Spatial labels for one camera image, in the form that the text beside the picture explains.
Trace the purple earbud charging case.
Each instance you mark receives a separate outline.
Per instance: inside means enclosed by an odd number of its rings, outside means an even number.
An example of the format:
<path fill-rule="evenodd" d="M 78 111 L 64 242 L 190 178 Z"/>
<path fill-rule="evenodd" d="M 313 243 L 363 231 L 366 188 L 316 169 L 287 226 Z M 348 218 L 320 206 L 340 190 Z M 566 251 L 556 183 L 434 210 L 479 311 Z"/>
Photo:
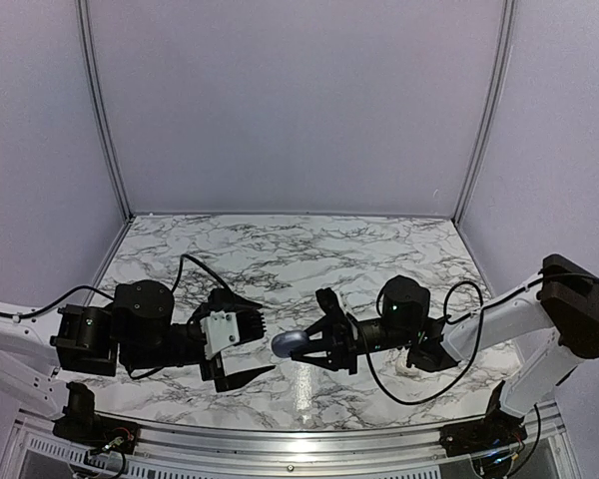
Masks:
<path fill-rule="evenodd" d="M 309 336 L 303 330 L 277 334 L 271 341 L 271 350 L 278 358 L 290 357 L 297 349 L 309 344 Z"/>

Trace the white charging case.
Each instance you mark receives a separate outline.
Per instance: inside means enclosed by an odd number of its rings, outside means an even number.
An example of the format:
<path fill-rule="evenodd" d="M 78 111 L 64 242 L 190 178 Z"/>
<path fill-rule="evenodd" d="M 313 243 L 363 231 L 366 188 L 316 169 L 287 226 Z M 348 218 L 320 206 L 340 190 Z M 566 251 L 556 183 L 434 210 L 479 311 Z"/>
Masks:
<path fill-rule="evenodd" d="M 409 377 L 415 375 L 416 370 L 408 365 L 406 356 L 400 356 L 395 361 L 395 373 L 399 376 Z"/>

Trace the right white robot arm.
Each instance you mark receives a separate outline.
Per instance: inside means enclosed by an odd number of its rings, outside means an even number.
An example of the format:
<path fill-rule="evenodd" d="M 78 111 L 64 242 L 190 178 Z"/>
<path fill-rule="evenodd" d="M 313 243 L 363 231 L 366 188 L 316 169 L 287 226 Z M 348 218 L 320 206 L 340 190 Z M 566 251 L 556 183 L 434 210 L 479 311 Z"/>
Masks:
<path fill-rule="evenodd" d="M 539 330 L 550 335 L 521 369 L 492 392 L 474 429 L 494 447 L 581 363 L 599 358 L 599 277 L 560 254 L 506 293 L 469 311 L 429 314 L 430 291 L 396 275 L 380 290 L 375 319 L 358 320 L 330 288 L 316 291 L 323 316 L 305 330 L 272 341 L 274 354 L 331 371 L 357 372 L 360 356 L 403 348 L 406 364 L 427 373 L 457 366 L 469 370 L 479 351 Z"/>

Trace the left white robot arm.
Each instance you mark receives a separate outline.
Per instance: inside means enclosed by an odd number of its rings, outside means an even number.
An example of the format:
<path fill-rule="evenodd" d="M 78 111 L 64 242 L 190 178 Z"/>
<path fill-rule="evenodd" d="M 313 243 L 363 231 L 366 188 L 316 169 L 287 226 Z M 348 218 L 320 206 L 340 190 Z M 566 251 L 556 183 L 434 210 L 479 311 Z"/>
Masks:
<path fill-rule="evenodd" d="M 260 366 L 227 373 L 225 350 L 263 338 L 260 304 L 227 285 L 213 289 L 185 323 L 172 321 L 173 291 L 141 280 L 119 284 L 104 306 L 64 299 L 28 313 L 0 311 L 0 389 L 50 419 L 68 413 L 66 425 L 86 444 L 105 437 L 106 422 L 89 407 L 93 394 L 57 375 L 69 371 L 113 377 L 118 368 L 134 380 L 165 368 L 197 365 L 219 392 L 238 390 L 271 371 Z"/>

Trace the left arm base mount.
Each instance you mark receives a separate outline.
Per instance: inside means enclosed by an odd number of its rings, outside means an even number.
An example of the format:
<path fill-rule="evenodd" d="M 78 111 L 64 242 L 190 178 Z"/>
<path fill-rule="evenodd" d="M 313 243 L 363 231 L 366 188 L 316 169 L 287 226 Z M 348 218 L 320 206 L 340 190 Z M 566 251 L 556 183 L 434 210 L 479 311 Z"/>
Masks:
<path fill-rule="evenodd" d="M 69 382 L 68 402 L 62 416 L 54 420 L 53 435 L 95 449 L 132 454 L 140 425 L 129 420 L 103 416 L 95 411 L 95 394 L 84 384 Z"/>

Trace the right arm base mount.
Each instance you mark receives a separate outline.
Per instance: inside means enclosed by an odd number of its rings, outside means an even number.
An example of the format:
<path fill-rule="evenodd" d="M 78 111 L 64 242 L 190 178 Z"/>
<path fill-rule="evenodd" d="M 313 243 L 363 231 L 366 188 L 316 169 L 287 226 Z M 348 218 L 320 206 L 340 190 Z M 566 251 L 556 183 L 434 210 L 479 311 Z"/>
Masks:
<path fill-rule="evenodd" d="M 482 418 L 448 424 L 440 429 L 439 444 L 448 457 L 499 448 L 528 437 L 523 418 L 501 409 L 500 396 L 504 384 L 501 381 L 493 389 Z"/>

